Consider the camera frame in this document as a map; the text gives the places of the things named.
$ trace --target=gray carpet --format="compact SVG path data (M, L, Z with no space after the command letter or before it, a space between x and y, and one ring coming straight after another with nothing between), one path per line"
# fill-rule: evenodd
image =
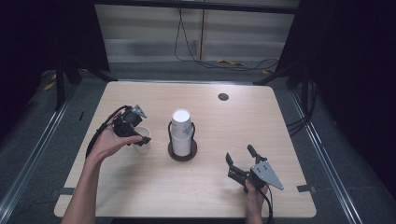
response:
M246 63L254 67L257 62ZM269 66L272 62L263 63ZM261 80L266 75L260 70L248 72L204 68L196 63L112 63L109 76L122 79L189 80L249 82ZM106 83L92 74L81 71L83 79L77 88L62 121L52 136L46 151L37 165L26 189L17 203L8 223L59 223L53 215L57 197L55 189L64 185L68 172L78 153L93 113L99 103ZM299 119L287 78L272 81L282 115L286 123ZM56 90L42 91L48 79L43 78L32 102L26 107L18 124L1 142L0 198L3 198L19 170L35 147L54 112ZM396 223L396 204L389 196L366 161L348 143L332 121L326 105L318 98L313 123L328 150L329 156L347 191L355 203L363 223ZM292 138L297 156L308 185L317 192L313 199L317 215L313 218L277 218L276 223L349 223L332 185L323 169L309 136L301 129ZM117 219L99 217L97 223L239 223L242 220L186 220L186 219Z

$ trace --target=small cup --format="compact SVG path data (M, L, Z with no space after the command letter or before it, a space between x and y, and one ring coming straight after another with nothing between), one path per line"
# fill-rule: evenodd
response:
M179 157L188 156L191 153L191 140L192 134L190 134L190 136L185 139L177 139L172 136L172 147L174 153Z
M177 109L172 114L171 133L176 139L186 139L191 136L191 115L187 109Z
M149 137L149 129L145 127L135 127L134 130L137 133L140 133L140 135ZM137 153L143 155L149 152L149 147L150 147L150 142L147 144L143 144L142 146L134 144L134 149L137 151Z

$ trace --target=metal rail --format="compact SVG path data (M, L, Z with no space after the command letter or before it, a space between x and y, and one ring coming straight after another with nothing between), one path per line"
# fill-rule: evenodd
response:
M247 81L197 81L197 80L161 80L161 79L119 79L119 82L149 82L149 83L183 83L183 84L220 84L235 86L251 86Z
M44 130L37 144L35 145L35 148L33 149L30 157L24 164L23 168L21 169L17 178L12 183L11 187L8 189L8 192L4 196L3 200L0 202L0 224L7 223L9 217L12 214L12 211L14 210L18 200L20 199L24 189L27 186L27 183L32 177L35 168L40 162L40 159L44 154L51 137L53 136L56 128L58 127L58 124L60 123L64 115L64 111L68 107L71 99L74 96L74 93L76 92L77 85L74 85L71 88L72 90L66 101L52 115L49 124L47 125L46 129Z
M297 107L298 113L300 117L304 117L304 110L301 106L301 99L296 91L291 91L291 97ZM318 132L315 130L314 125L311 121L306 123L306 131L308 132L309 137L315 147L316 152L318 153L318 157L323 165L323 168L329 177L329 180L332 184L332 188L334 189L335 195L337 196L341 206L343 207L346 217L351 224L361 224L361 217L353 203L352 199L350 198L343 182L341 181L340 176L337 174L334 166L332 165L332 160L330 159L329 155L325 147L323 146Z

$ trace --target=tabletop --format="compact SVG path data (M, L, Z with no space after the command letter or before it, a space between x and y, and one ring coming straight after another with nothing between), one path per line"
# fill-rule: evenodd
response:
M219 97L221 93L228 96ZM270 87L235 84L110 82L92 118L75 163L64 184L75 188L95 131L117 108L140 105L152 138L150 151L138 154L123 147L101 168L97 193L98 217L235 217L245 215L246 193L227 176L225 156L248 171L254 146L267 158L284 186L271 188L274 217L313 217L316 208L306 185L286 124ZM190 161L168 154L168 124L178 108L191 112L198 149ZM61 195L54 209L64 215L71 199ZM268 217L266 203L262 215Z

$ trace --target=black cable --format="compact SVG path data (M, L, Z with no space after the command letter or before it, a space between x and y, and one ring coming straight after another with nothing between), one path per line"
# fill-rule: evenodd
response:
M126 108L128 108L128 107L130 107L130 106L129 106L129 105L123 105L122 107L118 108L116 111L113 112L113 114L111 114L111 115L106 119L106 121L99 127L99 129L96 130L96 133L93 135L93 138L91 139L91 142L88 144L88 148L87 148L87 152L86 152L86 154L85 154L85 158L87 158L87 157L90 155L90 153L91 153L91 151L92 151L92 148L93 148L93 145L95 144L95 142L96 142L96 140L98 139L99 135L103 132L103 130L107 127L107 125L110 125L110 124L108 124L108 122L109 122L112 118L114 118L114 116L116 116L116 114L117 114L119 111L121 111L122 109L126 109Z
M260 193L260 195L264 198L264 200L268 203L268 210L269 210L269 215L266 224L270 224L274 218L274 210L273 210L273 202L272 202L272 192L270 190L271 194L271 202L268 200L267 196L262 192L262 190L259 187L256 187L256 190Z
M260 62L259 62L255 67L253 67L253 68L247 68L247 67L225 67L225 66L214 65L214 64L211 64L211 63L204 63L204 62L202 62L202 61L197 61L197 60L193 57L193 55L192 55L192 53L191 53L189 40L188 40L188 38L187 38L186 30L185 30L185 28L184 28L184 22L183 22L183 19L182 19L182 16L181 16L181 8L178 9L178 14L179 14L179 21L178 21L178 27L177 27L177 38L176 38L175 52L174 52L174 53L175 53L176 58L177 58L178 60L182 61L182 62L195 62L195 63L197 63L197 64L199 64L199 65L201 65L202 67L205 67L205 68L222 68L222 69L231 70L231 71L246 72L246 71L252 71L252 70L264 70L264 69L268 69L268 68L271 68L271 67L277 65L277 63L278 63L278 61L279 61L279 59L264 59L264 60L260 61ZM183 59L180 59L180 58L177 56L177 42L178 42L178 36L179 36L179 33L180 33L180 25L181 25L181 27L182 27L183 34L184 34L184 38L185 38L185 40L186 40L187 49L189 50L189 54L190 54L192 60L183 60ZM268 61L275 61L275 62L274 62L273 64L271 64L270 66L263 67L263 68L259 68L259 66L260 66L263 62L268 62Z
M314 82L312 80L311 80L310 96L311 96L311 108L309 109L308 113L303 118L287 125L288 127L290 127L298 124L297 126L289 129L289 132L294 131L293 133L290 134L290 137L293 137L295 134L297 134L297 132L299 132L309 122L309 120L311 120L311 117L313 115L316 100L318 98L318 89L316 85L314 85Z

